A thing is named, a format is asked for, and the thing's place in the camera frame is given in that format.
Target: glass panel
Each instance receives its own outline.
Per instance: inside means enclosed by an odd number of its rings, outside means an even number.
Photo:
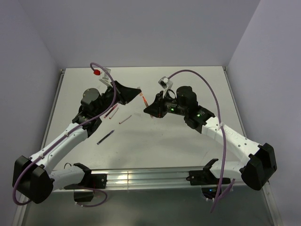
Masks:
[[[98,196],[94,202],[100,202]],[[72,192],[52,193],[41,204],[26,209],[23,226],[270,226],[263,191],[235,186],[210,214],[199,187],[138,191],[108,191],[99,207],[74,205]]]

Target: red cap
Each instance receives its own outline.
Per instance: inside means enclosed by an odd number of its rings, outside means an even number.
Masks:
[[[100,72],[99,70],[97,70],[97,69],[95,69],[93,73],[94,73],[95,75],[100,75],[100,74],[101,74],[101,72]]]

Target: black joint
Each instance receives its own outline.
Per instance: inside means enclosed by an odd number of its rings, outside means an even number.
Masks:
[[[274,148],[265,143],[258,146],[255,155],[249,155],[250,160],[243,168],[241,178],[252,189],[259,191],[277,170]]]

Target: metal frame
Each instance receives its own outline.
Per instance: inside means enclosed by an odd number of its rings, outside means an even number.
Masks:
[[[234,102],[236,112],[243,134],[246,137],[246,131],[242,124],[242,120],[238,111],[236,101],[229,83],[226,68],[223,67],[224,74],[230,89],[230,93]],[[54,103],[51,109],[50,117],[48,120],[46,132],[43,138],[42,147],[45,146],[45,142],[48,136],[49,127],[52,121],[53,112],[57,102],[58,94],[60,92],[61,84],[63,82],[65,70],[61,71],[61,77],[56,90]],[[203,167],[174,167],[174,168],[149,168],[149,169],[110,169],[110,170],[92,170],[92,174],[107,174],[106,190],[141,190],[141,189],[168,189],[168,188],[189,188],[190,183],[186,181],[186,177],[189,175],[190,170],[202,170]],[[235,186],[245,185],[242,181],[236,181]],[[54,192],[73,192],[74,190],[56,190]],[[269,182],[263,187],[265,194],[267,208],[271,213],[271,217],[274,225],[283,226],[282,219],[276,206],[275,199],[272,195]],[[27,198],[21,195],[20,201],[25,202]],[[21,226],[26,206],[18,206],[13,226]]]

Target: white clip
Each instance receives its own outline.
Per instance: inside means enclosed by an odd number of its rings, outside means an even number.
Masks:
[[[216,131],[218,131],[222,126],[224,126],[224,124],[225,124],[225,123],[221,122],[220,125],[219,125],[219,127],[217,128]]]
[[[158,83],[164,89],[163,91],[163,98],[164,98],[167,91],[171,89],[171,87],[173,86],[173,82],[164,76],[158,81]]]
[[[108,73],[111,73],[111,70],[109,68],[105,68],[107,70]],[[99,76],[99,81],[101,81],[103,84],[105,84],[107,87],[112,87],[111,85],[111,80],[109,78],[109,76],[107,75],[106,72],[104,72],[103,70],[101,71],[101,73],[103,74],[102,76]]]

